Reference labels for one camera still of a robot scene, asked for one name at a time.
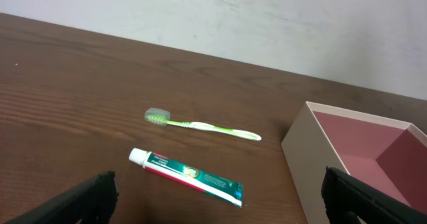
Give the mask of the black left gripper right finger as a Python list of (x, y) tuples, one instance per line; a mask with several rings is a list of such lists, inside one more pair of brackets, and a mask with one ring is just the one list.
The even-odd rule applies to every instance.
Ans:
[(321, 195), (330, 224), (426, 224), (426, 214), (335, 167), (326, 168)]

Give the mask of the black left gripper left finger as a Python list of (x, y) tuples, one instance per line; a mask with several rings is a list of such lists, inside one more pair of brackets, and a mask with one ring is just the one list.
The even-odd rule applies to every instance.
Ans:
[(115, 173), (106, 171), (8, 221), (8, 223), (108, 224), (115, 211), (117, 200)]

